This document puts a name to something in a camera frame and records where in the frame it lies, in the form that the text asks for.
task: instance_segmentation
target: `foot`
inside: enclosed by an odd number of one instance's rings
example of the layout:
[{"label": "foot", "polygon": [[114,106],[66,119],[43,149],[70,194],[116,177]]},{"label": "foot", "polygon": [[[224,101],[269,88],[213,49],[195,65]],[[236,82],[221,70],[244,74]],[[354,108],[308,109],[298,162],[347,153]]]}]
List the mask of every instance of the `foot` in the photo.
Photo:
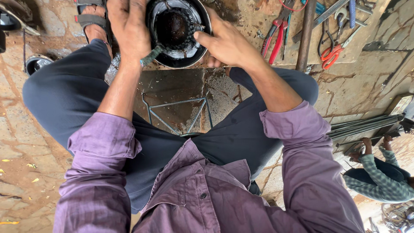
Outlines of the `foot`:
[{"label": "foot", "polygon": [[[106,10],[105,8],[97,5],[90,5],[86,6],[85,9],[83,9],[82,14],[89,14],[89,15],[97,15],[102,18],[105,18]],[[106,47],[108,48],[109,55],[112,57],[112,49],[111,46],[108,44],[108,38],[106,37],[106,32],[103,28],[96,24],[90,24],[85,27],[85,34],[89,39],[89,42],[91,42],[93,39],[100,39],[106,42]]]}]

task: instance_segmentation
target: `purple shirt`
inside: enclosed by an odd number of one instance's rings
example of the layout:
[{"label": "purple shirt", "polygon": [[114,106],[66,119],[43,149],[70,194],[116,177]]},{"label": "purple shirt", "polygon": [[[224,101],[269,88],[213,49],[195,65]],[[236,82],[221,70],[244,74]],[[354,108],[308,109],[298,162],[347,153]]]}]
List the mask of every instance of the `purple shirt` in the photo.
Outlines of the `purple shirt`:
[{"label": "purple shirt", "polygon": [[[217,166],[188,139],[158,174],[133,232],[364,232],[332,158],[330,125],[306,101],[260,119],[265,134],[284,144],[286,211],[247,191],[246,160]],[[134,133],[130,121],[95,113],[69,138],[75,158],[59,190],[54,232],[129,232],[121,169],[142,149]]]}]

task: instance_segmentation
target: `orange-handled scissors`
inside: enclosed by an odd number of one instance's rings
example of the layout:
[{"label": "orange-handled scissors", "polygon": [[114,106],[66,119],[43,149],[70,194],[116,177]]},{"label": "orange-handled scissors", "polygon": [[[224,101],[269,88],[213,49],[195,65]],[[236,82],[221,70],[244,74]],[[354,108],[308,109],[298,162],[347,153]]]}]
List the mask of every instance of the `orange-handled scissors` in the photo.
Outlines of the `orange-handled scissors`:
[{"label": "orange-handled scissors", "polygon": [[331,48],[327,48],[320,56],[320,59],[323,61],[322,63],[322,69],[327,70],[329,67],[335,63],[335,61],[338,59],[339,54],[344,50],[344,48],[351,42],[352,38],[355,36],[355,34],[361,29],[361,26],[359,26],[349,37],[348,39],[342,43],[338,44],[334,47],[332,52],[330,51]]}]

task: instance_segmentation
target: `checkered shirt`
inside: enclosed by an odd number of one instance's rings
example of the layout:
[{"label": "checkered shirt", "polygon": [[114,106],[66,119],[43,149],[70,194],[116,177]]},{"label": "checkered shirt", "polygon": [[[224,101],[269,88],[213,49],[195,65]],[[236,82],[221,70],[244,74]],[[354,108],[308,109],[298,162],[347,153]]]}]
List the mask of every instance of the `checkered shirt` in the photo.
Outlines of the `checkered shirt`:
[{"label": "checkered shirt", "polygon": [[[380,151],[383,153],[386,163],[399,167],[394,152],[385,150],[382,147],[380,147]],[[373,154],[364,155],[359,160],[376,185],[367,184],[344,175],[343,178],[348,188],[361,195],[385,203],[405,202],[414,198],[414,189],[406,181],[394,181],[377,169]]]}]

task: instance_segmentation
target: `stone floor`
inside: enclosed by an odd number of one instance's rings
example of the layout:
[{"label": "stone floor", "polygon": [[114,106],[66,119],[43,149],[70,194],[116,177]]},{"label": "stone floor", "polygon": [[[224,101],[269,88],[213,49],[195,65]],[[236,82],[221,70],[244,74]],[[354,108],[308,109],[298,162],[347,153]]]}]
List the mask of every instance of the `stone floor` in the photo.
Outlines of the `stone floor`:
[{"label": "stone floor", "polygon": [[[402,7],[413,2],[392,1],[393,8],[387,10],[387,18],[379,22],[377,33],[371,38],[371,41],[388,44],[392,50],[377,48],[372,51],[372,46],[368,46],[368,51],[363,51],[355,63],[335,64],[329,70],[322,70],[320,65],[312,68],[310,74],[319,84],[315,108],[328,122],[336,124],[382,114],[395,95],[414,91],[414,54],[409,50],[414,48],[414,30],[411,30],[414,12],[407,12],[407,7]],[[33,10],[34,22],[42,25],[42,36],[26,37],[26,57],[34,53],[64,57],[85,45],[83,32],[73,20],[76,9],[72,1],[35,0],[29,1],[28,5]],[[388,31],[385,26],[389,24],[397,24],[398,29],[395,26]],[[399,31],[404,31],[406,36],[396,46],[391,42],[402,34]],[[46,233],[52,230],[55,205],[60,197],[58,188],[64,182],[63,175],[70,168],[72,157],[38,124],[22,102],[22,86],[27,79],[21,71],[22,48],[21,33],[13,32],[7,38],[7,52],[0,55],[0,169],[4,171],[0,172],[0,221],[19,221],[16,225],[0,225],[0,232]],[[108,83],[111,83],[115,72],[115,66],[111,66],[106,76]],[[390,74],[394,74],[393,79],[381,91],[382,82]],[[146,71],[140,80],[134,108],[145,119],[148,116],[141,92],[145,93],[145,100],[150,105],[207,95],[213,124],[220,122],[251,95],[245,88],[235,85],[222,68]],[[155,112],[182,133],[187,131],[199,107],[199,102],[193,102],[160,108]],[[155,126],[168,130],[152,118]],[[206,132],[209,129],[208,114],[203,109],[192,131]],[[338,142],[352,141],[361,136]],[[412,139],[411,135],[403,135],[395,140],[394,149],[401,166],[414,173],[411,158],[414,150],[409,143]],[[346,147],[334,147],[334,158],[344,169],[349,169],[342,155],[344,150]],[[283,207],[281,164],[280,151],[268,162],[257,182],[265,199],[275,199]],[[376,216],[378,220],[378,203],[354,192],[350,194],[364,221],[370,216]]]}]

